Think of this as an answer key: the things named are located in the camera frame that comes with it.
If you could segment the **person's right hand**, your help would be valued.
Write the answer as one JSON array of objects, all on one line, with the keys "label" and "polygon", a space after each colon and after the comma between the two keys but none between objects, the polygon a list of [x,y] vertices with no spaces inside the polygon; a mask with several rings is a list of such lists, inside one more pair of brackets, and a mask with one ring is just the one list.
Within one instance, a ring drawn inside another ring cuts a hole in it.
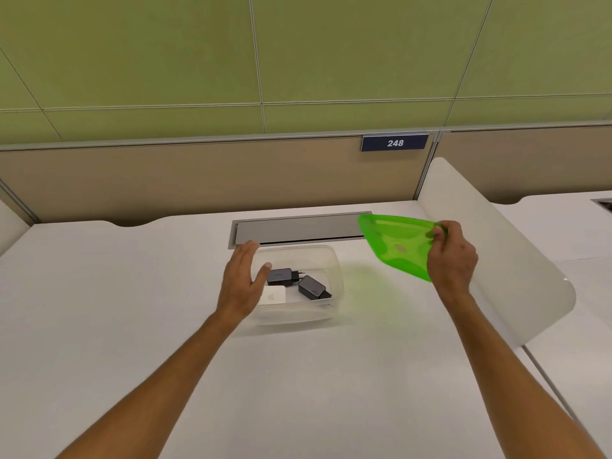
[{"label": "person's right hand", "polygon": [[475,247],[465,239],[460,223],[440,221],[446,229],[444,248],[430,249],[427,272],[440,300],[449,312],[474,308],[470,283],[478,262]]}]

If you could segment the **person's left hand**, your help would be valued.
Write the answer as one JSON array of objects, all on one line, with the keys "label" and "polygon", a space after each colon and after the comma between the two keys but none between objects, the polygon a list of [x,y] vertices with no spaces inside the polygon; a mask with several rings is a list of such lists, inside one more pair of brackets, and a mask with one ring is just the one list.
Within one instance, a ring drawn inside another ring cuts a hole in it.
[{"label": "person's left hand", "polygon": [[236,247],[226,264],[215,314],[237,327],[255,309],[263,289],[251,289],[251,266],[259,244],[253,240]]}]

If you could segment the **green plastic lid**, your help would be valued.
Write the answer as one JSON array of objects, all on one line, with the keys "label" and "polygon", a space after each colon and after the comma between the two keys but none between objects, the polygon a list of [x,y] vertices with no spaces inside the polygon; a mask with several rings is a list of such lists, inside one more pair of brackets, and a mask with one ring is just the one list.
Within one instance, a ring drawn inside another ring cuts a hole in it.
[{"label": "green plastic lid", "polygon": [[362,214],[357,219],[363,237],[380,262],[424,281],[432,247],[433,228],[429,220],[406,216]]}]

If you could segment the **clear plastic container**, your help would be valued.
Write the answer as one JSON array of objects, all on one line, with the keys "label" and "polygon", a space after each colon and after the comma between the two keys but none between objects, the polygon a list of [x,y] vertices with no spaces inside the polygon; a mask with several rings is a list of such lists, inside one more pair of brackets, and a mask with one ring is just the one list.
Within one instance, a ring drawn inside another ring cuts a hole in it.
[{"label": "clear plastic container", "polygon": [[325,285],[332,298],[311,301],[298,290],[298,283],[287,288],[287,302],[260,307],[258,304],[244,320],[243,332],[279,333],[301,331],[329,324],[338,314],[344,294],[340,262],[328,245],[282,246],[259,249],[251,273],[256,276],[265,263],[272,269],[290,268],[309,275]]}]

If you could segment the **person's right forearm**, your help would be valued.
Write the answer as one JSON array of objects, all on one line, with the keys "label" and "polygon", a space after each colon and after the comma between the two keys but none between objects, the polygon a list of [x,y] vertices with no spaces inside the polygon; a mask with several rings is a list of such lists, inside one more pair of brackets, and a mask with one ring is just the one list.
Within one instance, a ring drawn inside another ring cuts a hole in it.
[{"label": "person's right forearm", "polygon": [[532,376],[468,289],[436,286],[506,459],[606,459],[589,435]]}]

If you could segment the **person's left forearm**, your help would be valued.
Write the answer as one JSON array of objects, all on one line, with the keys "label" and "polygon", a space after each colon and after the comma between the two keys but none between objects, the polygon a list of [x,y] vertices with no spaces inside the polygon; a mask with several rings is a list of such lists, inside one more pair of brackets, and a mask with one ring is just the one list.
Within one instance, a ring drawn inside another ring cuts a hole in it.
[{"label": "person's left forearm", "polygon": [[158,459],[205,370],[245,314],[215,310],[157,370],[56,459]]}]

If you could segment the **black charger with plug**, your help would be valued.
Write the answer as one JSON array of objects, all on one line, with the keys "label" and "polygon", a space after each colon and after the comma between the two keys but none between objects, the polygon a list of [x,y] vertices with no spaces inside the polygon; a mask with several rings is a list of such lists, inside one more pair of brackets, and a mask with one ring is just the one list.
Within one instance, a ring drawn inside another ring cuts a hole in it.
[{"label": "black charger with plug", "polygon": [[272,269],[267,277],[268,286],[289,287],[298,283],[305,273],[290,268]]}]

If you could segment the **white charger block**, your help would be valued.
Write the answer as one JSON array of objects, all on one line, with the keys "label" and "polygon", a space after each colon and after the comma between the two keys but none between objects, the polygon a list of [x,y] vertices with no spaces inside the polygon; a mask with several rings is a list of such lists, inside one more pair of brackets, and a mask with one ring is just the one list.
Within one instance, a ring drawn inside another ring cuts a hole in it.
[{"label": "white charger block", "polygon": [[258,306],[282,305],[287,302],[287,288],[283,285],[265,285]]}]

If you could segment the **black charger block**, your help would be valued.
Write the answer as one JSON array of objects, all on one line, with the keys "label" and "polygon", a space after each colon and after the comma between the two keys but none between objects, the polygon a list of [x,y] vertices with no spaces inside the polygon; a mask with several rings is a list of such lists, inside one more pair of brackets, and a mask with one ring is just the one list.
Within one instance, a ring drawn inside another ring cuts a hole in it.
[{"label": "black charger block", "polygon": [[297,286],[298,291],[311,301],[332,298],[332,294],[326,290],[325,285],[309,275],[302,277]]}]

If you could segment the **white desk divider panel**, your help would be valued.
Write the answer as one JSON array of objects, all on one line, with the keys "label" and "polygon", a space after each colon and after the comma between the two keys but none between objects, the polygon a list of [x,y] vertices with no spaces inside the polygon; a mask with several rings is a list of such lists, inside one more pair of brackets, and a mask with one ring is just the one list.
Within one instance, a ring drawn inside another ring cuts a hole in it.
[{"label": "white desk divider panel", "polygon": [[0,200],[0,257],[6,253],[29,229],[4,201]]},{"label": "white desk divider panel", "polygon": [[446,159],[430,163],[418,202],[432,221],[460,224],[478,254],[474,281],[519,345],[574,309],[564,273]]}]

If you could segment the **blue number sign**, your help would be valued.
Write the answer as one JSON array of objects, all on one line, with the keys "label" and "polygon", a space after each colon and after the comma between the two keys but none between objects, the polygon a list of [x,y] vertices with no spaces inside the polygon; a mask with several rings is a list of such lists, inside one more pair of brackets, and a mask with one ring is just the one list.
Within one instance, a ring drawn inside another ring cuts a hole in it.
[{"label": "blue number sign", "polygon": [[429,138],[428,133],[365,135],[362,138],[361,152],[422,150]]}]

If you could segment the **beige desk partition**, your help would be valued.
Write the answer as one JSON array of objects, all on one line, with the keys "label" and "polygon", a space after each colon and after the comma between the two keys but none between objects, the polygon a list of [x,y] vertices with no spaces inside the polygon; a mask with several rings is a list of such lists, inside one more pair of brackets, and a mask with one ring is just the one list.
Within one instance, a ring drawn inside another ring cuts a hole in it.
[{"label": "beige desk partition", "polygon": [[0,200],[26,223],[415,200],[445,158],[488,200],[612,190],[612,121],[426,131],[423,149],[362,152],[362,137],[0,149]]}]

